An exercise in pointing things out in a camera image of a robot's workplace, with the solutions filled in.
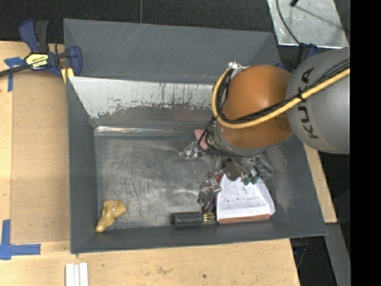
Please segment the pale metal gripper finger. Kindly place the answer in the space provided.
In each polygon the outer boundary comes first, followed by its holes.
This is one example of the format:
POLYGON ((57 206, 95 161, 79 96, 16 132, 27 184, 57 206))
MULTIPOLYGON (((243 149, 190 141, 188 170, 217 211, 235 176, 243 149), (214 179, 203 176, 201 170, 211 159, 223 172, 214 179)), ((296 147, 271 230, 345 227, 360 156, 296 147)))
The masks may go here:
POLYGON ((222 190, 222 187, 218 184, 217 181, 205 180, 200 184, 200 193, 204 195, 212 194, 216 195, 222 190))
POLYGON ((199 193, 197 202, 201 206, 201 211, 203 213, 214 213, 215 212, 215 195, 214 194, 204 194, 199 193))

